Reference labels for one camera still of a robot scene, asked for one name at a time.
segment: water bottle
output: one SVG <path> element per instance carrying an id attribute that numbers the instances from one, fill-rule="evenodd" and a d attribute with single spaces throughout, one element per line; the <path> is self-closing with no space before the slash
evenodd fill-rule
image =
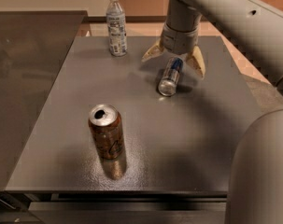
<path id="1" fill-rule="evenodd" d="M 106 10 L 110 52 L 114 56 L 123 56 L 127 50 L 125 14 L 119 1 L 110 0 L 110 4 Z"/>

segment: can held by gripper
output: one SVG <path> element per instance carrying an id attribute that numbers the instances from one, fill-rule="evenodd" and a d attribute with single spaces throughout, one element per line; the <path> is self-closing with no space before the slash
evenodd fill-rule
<path id="1" fill-rule="evenodd" d="M 89 113 L 89 127 L 100 157 L 117 158 L 124 148 L 121 115 L 112 105 L 97 105 Z"/>
<path id="2" fill-rule="evenodd" d="M 162 95 L 172 96 L 177 92 L 179 73 L 182 69 L 183 63 L 184 62 L 178 57 L 172 57 L 169 59 L 158 87 L 158 90 Z"/>

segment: bottle label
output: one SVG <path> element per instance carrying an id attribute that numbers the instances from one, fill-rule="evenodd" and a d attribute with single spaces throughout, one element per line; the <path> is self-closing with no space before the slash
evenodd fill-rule
<path id="1" fill-rule="evenodd" d="M 123 55 L 127 50 L 125 15 L 106 16 L 107 28 L 110 37 L 110 51 L 113 55 Z"/>

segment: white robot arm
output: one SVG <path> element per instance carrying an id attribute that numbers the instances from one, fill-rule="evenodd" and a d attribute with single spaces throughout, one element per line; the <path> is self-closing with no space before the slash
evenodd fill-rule
<path id="1" fill-rule="evenodd" d="M 169 0 L 161 46 L 175 54 L 197 44 L 203 14 L 283 95 L 283 12 L 260 0 Z"/>
<path id="2" fill-rule="evenodd" d="M 259 0 L 170 0 L 160 48 L 190 53 L 201 14 L 283 95 L 283 12 Z M 226 223 L 283 224 L 283 107 L 257 119 L 233 158 Z"/>

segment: gray tabletop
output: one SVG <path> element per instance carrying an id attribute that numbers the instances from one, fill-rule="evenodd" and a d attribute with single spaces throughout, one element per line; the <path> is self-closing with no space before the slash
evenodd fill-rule
<path id="1" fill-rule="evenodd" d="M 200 37 L 206 77 L 188 67 L 177 94 L 157 92 L 170 57 L 141 63 L 155 37 L 76 38 L 8 182 L 7 191 L 226 193 L 236 145 L 261 111 L 220 37 Z M 122 115 L 125 152 L 101 160 L 87 124 L 98 104 Z"/>
<path id="2" fill-rule="evenodd" d="M 0 191 L 86 12 L 0 12 Z"/>

